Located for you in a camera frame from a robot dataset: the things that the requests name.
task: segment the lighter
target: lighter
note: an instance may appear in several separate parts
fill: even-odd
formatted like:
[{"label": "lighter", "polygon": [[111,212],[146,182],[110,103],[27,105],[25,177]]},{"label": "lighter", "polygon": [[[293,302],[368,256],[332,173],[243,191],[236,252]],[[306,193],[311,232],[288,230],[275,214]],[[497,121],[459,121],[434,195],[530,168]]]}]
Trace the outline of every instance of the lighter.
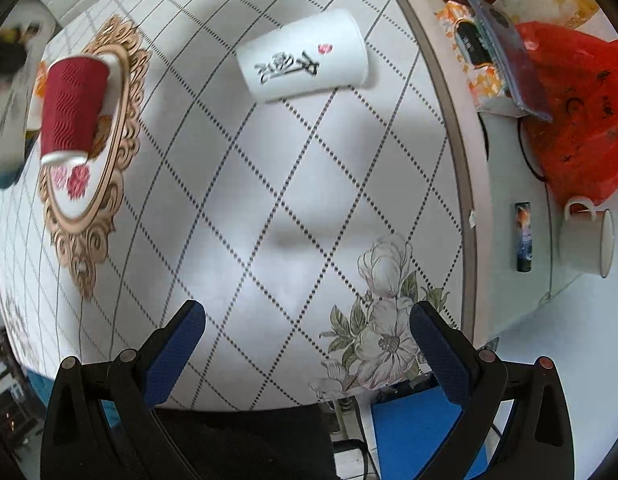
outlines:
[{"label": "lighter", "polygon": [[518,229],[518,254],[516,267],[518,272],[531,270],[531,206],[528,202],[516,204],[516,227]]}]

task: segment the red plastic bag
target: red plastic bag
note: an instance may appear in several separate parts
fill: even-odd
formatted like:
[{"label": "red plastic bag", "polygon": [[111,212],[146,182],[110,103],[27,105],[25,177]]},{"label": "red plastic bag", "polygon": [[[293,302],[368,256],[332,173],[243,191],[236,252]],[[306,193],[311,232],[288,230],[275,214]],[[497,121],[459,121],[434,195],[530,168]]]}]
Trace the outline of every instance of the red plastic bag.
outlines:
[{"label": "red plastic bag", "polygon": [[532,150],[559,204],[582,195],[599,205],[618,188],[618,40],[517,27],[553,113],[553,123],[524,119]]}]

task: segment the ornate oval frame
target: ornate oval frame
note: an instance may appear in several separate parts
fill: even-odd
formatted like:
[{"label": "ornate oval frame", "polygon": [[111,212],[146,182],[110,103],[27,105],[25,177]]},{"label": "ornate oval frame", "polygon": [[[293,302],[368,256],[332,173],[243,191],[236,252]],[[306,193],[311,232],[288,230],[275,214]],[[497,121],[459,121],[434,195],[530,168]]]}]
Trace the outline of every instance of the ornate oval frame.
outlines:
[{"label": "ornate oval frame", "polygon": [[140,149],[139,107],[144,97],[144,76],[151,53],[140,48],[142,37],[132,22],[115,15],[106,20],[86,54],[114,54],[122,68],[122,95],[117,117],[111,126],[111,147],[98,188],[77,218],[65,216],[54,196],[48,168],[39,173],[38,191],[43,203],[44,224],[63,267],[68,267],[80,295],[88,300],[96,283],[96,265],[108,254],[108,235],[115,230],[113,217],[122,204],[122,172]]}]

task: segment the tablecloth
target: tablecloth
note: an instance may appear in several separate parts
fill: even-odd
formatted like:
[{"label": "tablecloth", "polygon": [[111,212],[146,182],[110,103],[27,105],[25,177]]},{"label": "tablecloth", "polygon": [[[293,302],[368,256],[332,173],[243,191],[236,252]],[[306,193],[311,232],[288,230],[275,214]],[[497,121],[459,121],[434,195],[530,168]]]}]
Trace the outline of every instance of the tablecloth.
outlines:
[{"label": "tablecloth", "polygon": [[[235,47],[337,7],[361,28],[369,81],[256,105]],[[37,146],[0,191],[19,361],[54,377],[68,355],[108,360],[195,298],[208,322],[172,407],[296,406],[427,370],[409,309],[427,298],[458,326],[462,232],[440,105],[396,0],[101,0],[45,59],[116,41],[115,135],[78,168],[41,171]]]}]

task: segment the red paper cup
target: red paper cup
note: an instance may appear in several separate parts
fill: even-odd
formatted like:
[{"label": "red paper cup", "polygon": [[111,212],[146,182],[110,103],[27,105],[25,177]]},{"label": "red paper cup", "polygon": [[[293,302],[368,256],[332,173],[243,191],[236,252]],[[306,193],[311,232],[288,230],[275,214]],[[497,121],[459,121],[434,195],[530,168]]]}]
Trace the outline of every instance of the red paper cup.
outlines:
[{"label": "red paper cup", "polygon": [[108,65],[90,54],[65,57],[49,67],[40,131],[42,165],[87,161],[108,75]]}]

